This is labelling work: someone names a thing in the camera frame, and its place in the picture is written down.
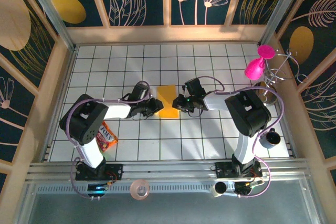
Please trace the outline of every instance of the yellow block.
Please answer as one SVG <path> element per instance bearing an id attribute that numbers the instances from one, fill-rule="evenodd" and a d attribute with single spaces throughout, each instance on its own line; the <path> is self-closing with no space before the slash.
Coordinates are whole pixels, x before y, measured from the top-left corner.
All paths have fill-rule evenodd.
<path id="1" fill-rule="evenodd" d="M 157 99 L 163 103 L 163 109 L 159 111 L 160 118 L 179 118 L 178 110 L 173 108 L 173 101 L 177 97 L 175 85 L 159 86 Z"/>

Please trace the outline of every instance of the glass panel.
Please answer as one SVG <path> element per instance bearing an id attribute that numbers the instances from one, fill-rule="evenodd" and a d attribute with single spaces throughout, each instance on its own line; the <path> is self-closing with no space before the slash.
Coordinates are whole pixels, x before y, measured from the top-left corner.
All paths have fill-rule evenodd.
<path id="1" fill-rule="evenodd" d="M 272 182 L 260 197 L 206 193 L 130 194 L 90 201 L 77 195 L 37 195 L 30 222 L 46 223 L 311 223 L 298 180 Z"/>

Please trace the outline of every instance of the pink cup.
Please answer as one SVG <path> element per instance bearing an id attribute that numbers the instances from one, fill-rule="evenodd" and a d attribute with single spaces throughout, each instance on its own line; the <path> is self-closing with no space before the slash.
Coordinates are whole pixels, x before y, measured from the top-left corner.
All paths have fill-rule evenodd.
<path id="1" fill-rule="evenodd" d="M 260 58 L 251 61 L 245 69 L 245 76 L 252 81 L 260 79 L 264 73 L 264 60 L 273 58 L 275 51 L 273 47 L 269 45 L 261 45 L 258 48 L 258 54 L 260 55 Z"/>
<path id="2" fill-rule="evenodd" d="M 263 75 L 264 65 L 265 63 L 263 58 L 251 61 L 245 69 L 245 76 L 252 81 L 259 80 Z"/>

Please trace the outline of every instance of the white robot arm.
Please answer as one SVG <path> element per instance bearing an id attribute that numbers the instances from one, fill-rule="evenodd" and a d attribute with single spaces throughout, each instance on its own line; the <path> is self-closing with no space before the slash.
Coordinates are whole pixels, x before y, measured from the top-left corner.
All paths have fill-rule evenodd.
<path id="1" fill-rule="evenodd" d="M 246 174 L 255 165 L 253 154 L 255 136 L 265 129 L 271 119 L 270 112 L 253 90 L 232 95 L 229 92 L 208 92 L 202 88 L 199 78 L 189 80 L 183 86 L 184 94 L 179 94 L 173 107 L 182 112 L 207 110 L 228 110 L 239 130 L 237 148 L 232 155 L 233 169 L 239 175 Z"/>
<path id="2" fill-rule="evenodd" d="M 59 125 L 66 133 L 69 132 L 69 140 L 76 147 L 82 161 L 93 173 L 98 174 L 101 166 L 105 164 L 96 141 L 96 135 L 101 130 L 103 120 L 131 118 L 138 113 L 149 117 L 161 110 L 163 104 L 152 98 L 149 86 L 141 82 L 136 84 L 132 93 L 114 100 L 115 102 L 97 100 L 99 99 L 93 99 L 87 94 L 81 95 L 60 120 Z"/>

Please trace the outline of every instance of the snack bag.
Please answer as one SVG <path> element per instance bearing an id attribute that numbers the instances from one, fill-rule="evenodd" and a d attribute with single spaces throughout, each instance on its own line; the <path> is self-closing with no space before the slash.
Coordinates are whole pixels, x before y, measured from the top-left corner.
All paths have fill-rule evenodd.
<path id="1" fill-rule="evenodd" d="M 109 126 L 103 121 L 96 136 L 97 144 L 104 152 L 114 144 L 118 143 L 118 138 L 110 130 Z"/>

